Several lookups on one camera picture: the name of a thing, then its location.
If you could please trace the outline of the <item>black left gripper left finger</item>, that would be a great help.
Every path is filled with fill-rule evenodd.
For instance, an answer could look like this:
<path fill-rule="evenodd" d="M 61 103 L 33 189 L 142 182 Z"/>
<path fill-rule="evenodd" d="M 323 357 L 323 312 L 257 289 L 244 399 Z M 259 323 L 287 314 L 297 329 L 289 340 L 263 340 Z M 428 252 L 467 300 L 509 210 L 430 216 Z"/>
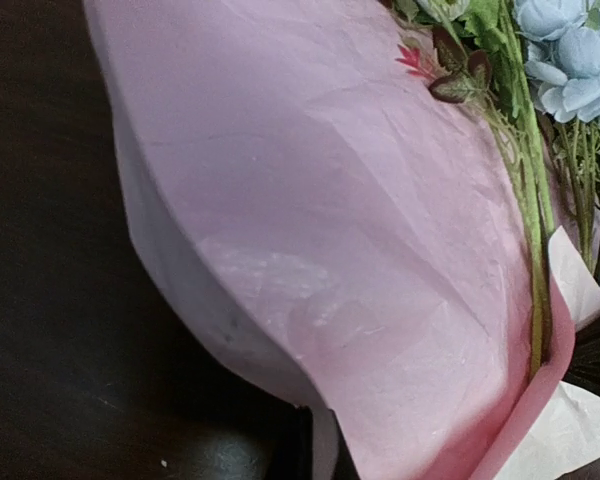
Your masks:
<path fill-rule="evenodd" d="M 273 480 L 310 480 L 313 475 L 313 416 L 298 407 L 289 418 L 272 454 Z"/>

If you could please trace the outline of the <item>pink wrapping paper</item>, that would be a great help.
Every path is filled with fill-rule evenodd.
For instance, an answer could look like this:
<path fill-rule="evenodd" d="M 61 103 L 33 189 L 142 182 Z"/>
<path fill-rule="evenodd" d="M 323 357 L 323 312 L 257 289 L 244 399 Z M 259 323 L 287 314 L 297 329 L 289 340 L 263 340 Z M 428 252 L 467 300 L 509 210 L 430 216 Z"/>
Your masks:
<path fill-rule="evenodd" d="M 88 1 L 132 243 L 223 366 L 363 479 L 556 479 L 600 459 L 563 381 L 600 288 L 551 242 L 528 375 L 524 235 L 487 127 L 397 63 L 377 1 Z"/>

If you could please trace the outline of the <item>fake flower bouquet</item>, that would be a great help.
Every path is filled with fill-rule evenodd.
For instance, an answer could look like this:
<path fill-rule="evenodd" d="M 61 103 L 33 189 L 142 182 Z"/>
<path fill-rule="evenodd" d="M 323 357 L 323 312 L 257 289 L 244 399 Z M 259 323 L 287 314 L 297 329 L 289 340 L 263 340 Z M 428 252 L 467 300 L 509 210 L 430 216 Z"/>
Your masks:
<path fill-rule="evenodd" d="M 391 1 L 400 62 L 430 94 L 488 124 L 523 220 L 530 255 L 530 368 L 548 358 L 549 189 L 575 222 L 600 281 L 600 1 Z"/>

